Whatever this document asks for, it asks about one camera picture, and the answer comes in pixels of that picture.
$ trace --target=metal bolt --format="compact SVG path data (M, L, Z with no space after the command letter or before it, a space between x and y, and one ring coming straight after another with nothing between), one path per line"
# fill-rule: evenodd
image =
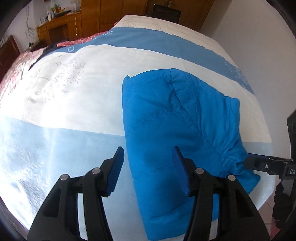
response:
M197 173L197 174L203 174L205 171L202 169L202 168L197 168L196 170L195 170L195 172Z
M235 181L236 178L235 178L234 175L229 175L229 176L228 176L228 179L231 180L231 181Z
M98 168L98 167L96 167L96 168L94 168L94 169L92 170L92 173L93 173L93 174L98 174L98 173L100 173L100 171L101 171L101 169Z
M61 175L61 180L62 181L65 181L65 180L67 180L68 179L68 175L67 174L63 174L63 175Z

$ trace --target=wooden headboard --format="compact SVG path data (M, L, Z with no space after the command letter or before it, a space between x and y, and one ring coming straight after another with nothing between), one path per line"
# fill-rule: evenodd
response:
M13 36L10 35L5 44L0 48L0 82L19 55L20 51L17 44Z

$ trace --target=white and blue bedding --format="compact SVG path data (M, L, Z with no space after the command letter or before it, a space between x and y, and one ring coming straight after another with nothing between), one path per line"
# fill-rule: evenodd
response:
M256 97L217 42L174 23L128 15L96 39L42 58L1 100L0 196L11 213L30 228L60 175L84 175L112 157L118 146L126 150L123 79L171 68L238 98L243 146L248 152L272 154ZM259 174L250 194L257 208L274 188L273 176ZM128 153L114 193L103 202L114 240L147 240ZM81 232L85 237L83 221Z

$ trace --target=folded blue jacket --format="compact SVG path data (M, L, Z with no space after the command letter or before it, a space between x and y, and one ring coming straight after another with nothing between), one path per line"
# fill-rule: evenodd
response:
M180 187L175 146L211 175L235 175L248 193L258 183L259 176L243 165L238 99L184 71L161 69L126 76L122 102L129 165L149 240L179 236L189 222L193 199Z

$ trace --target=circular logo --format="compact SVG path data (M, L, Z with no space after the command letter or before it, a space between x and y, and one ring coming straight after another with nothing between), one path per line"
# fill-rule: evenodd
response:
M74 46L71 46L68 48L68 52L72 52L74 49L75 49Z

